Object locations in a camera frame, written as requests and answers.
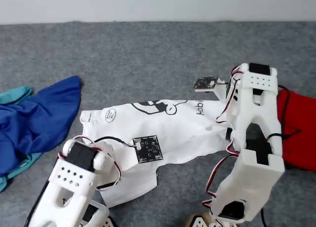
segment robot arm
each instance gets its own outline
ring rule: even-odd
[[[208,191],[208,183],[207,191],[212,195],[208,207],[213,219],[230,226],[251,221],[284,172],[281,125],[277,119],[277,71],[266,65],[242,64],[233,69],[227,85],[213,78],[216,81],[208,91],[227,103],[216,121],[230,125],[226,150],[237,161],[215,193]],[[251,123],[259,125],[265,139],[246,137]]]
[[[227,131],[230,143],[226,150],[237,161],[215,193],[208,191],[215,174],[212,172],[206,188],[212,199],[205,201],[205,205],[215,224],[236,226],[255,217],[284,172],[281,126],[277,120],[277,71],[265,65],[242,64],[233,69],[229,83],[218,77],[203,77],[195,89],[213,91],[226,102],[216,122],[230,125]],[[265,139],[246,137],[251,123],[260,126]],[[67,141],[25,227],[113,226],[108,208],[91,201],[100,180],[103,184],[115,180],[110,178],[110,172],[116,163],[106,149],[90,147],[73,139]],[[73,196],[63,203],[66,192]]]
[[[106,176],[113,165],[105,149],[68,140],[25,227],[114,226],[108,208],[91,200],[100,175]],[[73,196],[64,203],[67,192]]]

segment black wire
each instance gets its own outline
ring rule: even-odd
[[[272,133],[266,138],[266,140],[270,139],[271,137],[283,137],[283,135],[280,133]]]
[[[221,227],[223,227],[222,223],[220,223],[218,220],[215,220],[217,223],[219,223],[221,225]]]
[[[130,144],[126,143],[125,141],[122,141],[120,138],[111,137],[111,136],[101,137],[101,138],[95,140],[94,142],[97,143],[97,142],[99,142],[99,141],[106,140],[106,139],[111,139],[111,140],[120,142],[120,143],[122,143],[122,144],[123,144],[124,146],[126,146],[126,147],[135,147],[134,145],[130,145]]]
[[[30,210],[30,212],[29,212],[29,215],[28,215],[28,217],[27,217],[27,219],[26,219],[26,221],[25,221],[23,227],[28,227],[28,226],[29,226],[30,221],[31,221],[31,218],[32,218],[32,216],[33,216],[33,214],[34,214],[34,211],[35,211],[36,207],[38,206],[41,197],[43,196],[44,192],[46,191],[46,188],[47,188],[48,184],[49,184],[49,180],[47,179],[46,182],[45,182],[45,184],[44,184],[44,186],[43,186],[43,188],[42,188],[41,191],[40,191],[39,196],[37,197],[37,199],[36,199],[34,205],[32,206],[32,208],[31,208],[31,210]]]
[[[108,187],[112,187],[115,184],[115,182],[109,183],[109,184],[104,184],[104,185],[100,185],[97,186],[98,191],[103,191],[102,189],[108,188]]]
[[[265,220],[265,215],[264,215],[264,213],[263,213],[263,207],[262,207],[260,213],[261,213],[261,220],[262,220],[263,226],[264,226],[264,227],[268,227],[268,226],[267,226],[267,223],[266,223],[266,220]]]
[[[284,103],[284,106],[283,106],[282,118],[281,118],[281,131],[282,131],[282,134],[284,134],[285,114],[286,114],[288,102],[290,101],[291,93],[290,93],[289,89],[287,89],[284,85],[278,85],[278,87],[286,90],[286,93],[287,93],[286,99],[285,99],[285,103]]]
[[[112,222],[112,225],[114,227],[118,227],[118,225],[116,224],[116,222],[113,220],[113,218],[111,216],[108,217],[110,219],[110,221]]]
[[[300,133],[302,132],[300,129],[296,129],[295,132],[292,132],[290,134],[285,134],[284,133],[284,130],[285,130],[285,115],[286,115],[286,110],[287,110],[287,106],[288,106],[288,103],[290,101],[290,97],[291,97],[291,93],[289,91],[288,88],[286,88],[284,85],[278,85],[278,87],[286,90],[286,99],[285,99],[285,102],[284,102],[284,106],[283,106],[283,110],[282,110],[282,117],[281,117],[281,132],[282,134],[279,134],[279,133],[272,133],[270,134],[266,140],[270,139],[271,137],[274,137],[274,136],[279,136],[279,137],[282,137],[282,139],[289,139],[291,136],[297,134],[297,133]]]

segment white wire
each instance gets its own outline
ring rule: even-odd
[[[78,135],[78,136],[75,136],[73,139],[78,139],[78,138],[82,138],[82,139],[87,139],[89,140],[91,143],[94,143],[93,140],[89,137],[86,137],[86,136],[83,136],[83,135]]]
[[[61,152],[59,152],[57,155],[58,155],[58,158],[64,159],[64,157],[61,155]]]
[[[229,153],[229,154],[236,154],[239,155],[238,151],[230,151],[228,148],[232,147],[234,143],[234,138],[232,138],[231,142],[226,146],[225,150]]]
[[[229,103],[229,104],[228,104],[228,108],[229,108],[229,106],[232,104],[232,101],[233,101],[233,98],[232,98],[230,101],[227,102],[227,103]],[[221,116],[223,116],[224,114],[226,114],[228,108],[226,109],[226,111],[225,111],[223,114],[219,115],[219,116],[215,119],[216,122],[222,122],[222,121],[218,121],[218,119],[219,119]],[[234,129],[233,125],[232,125],[229,121],[225,120],[224,122],[227,122],[227,123],[232,127],[232,129]]]
[[[209,178],[208,178],[208,181],[207,181],[207,183],[206,183],[205,189],[207,189],[207,187],[209,186],[209,182],[210,182],[211,179],[213,178],[214,172],[216,172],[216,170],[218,169],[218,167],[219,167],[219,166],[223,163],[223,161],[224,161],[225,159],[227,159],[227,158],[228,158],[227,156],[223,157],[223,158],[214,166],[214,168],[213,168],[213,170],[212,170],[212,172],[211,172],[211,174],[210,174],[210,176],[209,176]]]
[[[111,188],[111,187],[114,187],[114,186],[115,186],[116,184],[118,184],[118,182],[120,181],[120,178],[121,178],[121,170],[120,170],[119,165],[117,164],[116,161],[114,161],[114,166],[115,166],[115,168],[116,168],[117,171],[118,171],[118,179],[116,179],[116,181],[114,182],[113,185],[111,185],[111,186],[109,186],[109,187],[106,187],[106,188],[104,188],[104,189],[97,189],[98,191],[105,191],[105,190],[107,190],[107,189],[109,189],[109,188]]]
[[[240,65],[232,70],[232,74],[234,73],[234,71],[238,70],[239,68],[240,68]]]

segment red fabric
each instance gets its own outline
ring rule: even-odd
[[[287,94],[288,92],[283,89],[277,99],[277,114],[281,124]],[[300,132],[283,140],[284,161],[299,168],[316,172],[315,125],[316,99],[290,91],[290,99],[285,111],[283,133]]]

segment blue cloth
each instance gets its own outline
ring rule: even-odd
[[[66,138],[80,89],[80,78],[72,76],[18,105],[0,105],[0,177],[19,165],[19,154],[50,151]]]
[[[32,95],[33,89],[28,86],[21,86],[0,94],[0,105],[19,104]]]
[[[21,86],[12,90],[0,93],[0,104],[19,104],[33,93],[33,89],[28,86]],[[11,179],[16,175],[27,170],[41,155],[41,153],[34,153],[20,158],[18,167],[13,169],[7,176],[0,177],[0,191],[4,190],[7,185],[7,179]]]

